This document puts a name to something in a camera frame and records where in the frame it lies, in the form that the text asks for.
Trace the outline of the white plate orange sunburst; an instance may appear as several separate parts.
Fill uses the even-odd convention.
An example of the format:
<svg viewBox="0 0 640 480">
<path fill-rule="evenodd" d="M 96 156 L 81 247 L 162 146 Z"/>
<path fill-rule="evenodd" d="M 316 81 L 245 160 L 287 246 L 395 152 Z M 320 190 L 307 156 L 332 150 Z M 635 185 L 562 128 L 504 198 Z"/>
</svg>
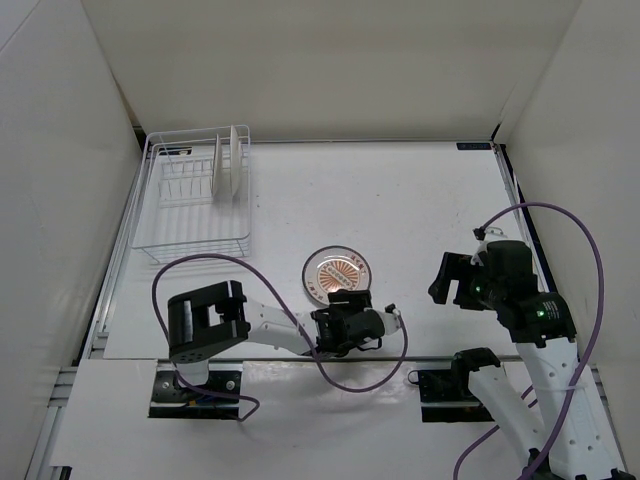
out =
<svg viewBox="0 0 640 480">
<path fill-rule="evenodd" d="M 302 267 L 301 279 L 307 297 L 319 305 L 329 304 L 329 294 L 339 290 L 369 290 L 369 263 L 355 249 L 330 245 L 313 252 Z"/>
</svg>

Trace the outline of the white plate green rim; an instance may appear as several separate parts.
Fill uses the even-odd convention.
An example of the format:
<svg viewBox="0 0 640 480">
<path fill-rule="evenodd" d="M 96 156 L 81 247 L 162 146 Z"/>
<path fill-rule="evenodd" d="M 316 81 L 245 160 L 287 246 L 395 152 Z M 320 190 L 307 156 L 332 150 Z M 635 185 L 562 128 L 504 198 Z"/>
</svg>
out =
<svg viewBox="0 0 640 480">
<path fill-rule="evenodd" d="M 235 199 L 242 183 L 242 141 L 240 126 L 232 125 L 230 129 L 230 188 L 231 196 Z"/>
</svg>

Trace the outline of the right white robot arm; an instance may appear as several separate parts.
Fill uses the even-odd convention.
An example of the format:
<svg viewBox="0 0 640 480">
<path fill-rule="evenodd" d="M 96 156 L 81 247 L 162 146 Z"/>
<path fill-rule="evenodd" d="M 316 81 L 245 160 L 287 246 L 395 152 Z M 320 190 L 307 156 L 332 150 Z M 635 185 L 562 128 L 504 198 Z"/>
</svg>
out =
<svg viewBox="0 0 640 480">
<path fill-rule="evenodd" d="M 446 252 L 428 293 L 437 304 L 492 311 L 508 331 L 531 379 L 534 415 L 488 348 L 463 350 L 451 363 L 449 387 L 476 398 L 512 442 L 533 479 L 627 479 L 601 437 L 582 381 L 576 329 L 565 300 L 543 292 L 533 255 L 522 241 L 484 242 L 473 255 Z"/>
</svg>

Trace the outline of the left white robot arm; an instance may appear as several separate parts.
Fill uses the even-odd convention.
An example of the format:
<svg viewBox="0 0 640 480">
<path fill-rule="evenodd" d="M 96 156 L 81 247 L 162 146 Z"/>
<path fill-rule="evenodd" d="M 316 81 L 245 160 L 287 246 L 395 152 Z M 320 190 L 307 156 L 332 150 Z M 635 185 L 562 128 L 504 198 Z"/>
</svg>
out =
<svg viewBox="0 0 640 480">
<path fill-rule="evenodd" d="M 208 392 L 209 359 L 242 342 L 324 360 L 368 345 L 379 348 L 398 329 L 397 312 L 375 310 L 368 290 L 338 290 L 328 295 L 325 307 L 293 315 L 245 296 L 237 281 L 168 301 L 169 359 L 178 371 L 174 385 L 188 400 Z"/>
</svg>

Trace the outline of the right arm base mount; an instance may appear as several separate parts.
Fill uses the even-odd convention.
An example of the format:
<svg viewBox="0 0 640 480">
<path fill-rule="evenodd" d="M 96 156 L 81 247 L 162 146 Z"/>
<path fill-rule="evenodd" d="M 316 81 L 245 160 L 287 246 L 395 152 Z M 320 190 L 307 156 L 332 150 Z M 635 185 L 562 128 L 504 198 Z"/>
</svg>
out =
<svg viewBox="0 0 640 480">
<path fill-rule="evenodd" d="M 469 390 L 469 377 L 482 367 L 500 366 L 498 357 L 481 347 L 457 352 L 448 368 L 411 370 L 407 380 L 419 390 L 422 422 L 491 422 L 489 411 Z"/>
</svg>

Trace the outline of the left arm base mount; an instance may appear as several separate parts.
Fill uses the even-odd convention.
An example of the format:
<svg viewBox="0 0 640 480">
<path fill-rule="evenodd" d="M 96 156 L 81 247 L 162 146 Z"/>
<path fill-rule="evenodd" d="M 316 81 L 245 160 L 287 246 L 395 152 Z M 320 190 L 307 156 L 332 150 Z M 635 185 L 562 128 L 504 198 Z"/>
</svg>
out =
<svg viewBox="0 0 640 480">
<path fill-rule="evenodd" d="M 156 367 L 148 403 L 151 419 L 221 420 L 241 422 L 254 414 L 259 401 L 242 391 L 243 366 L 208 365 L 203 385 L 187 387 L 170 364 Z"/>
</svg>

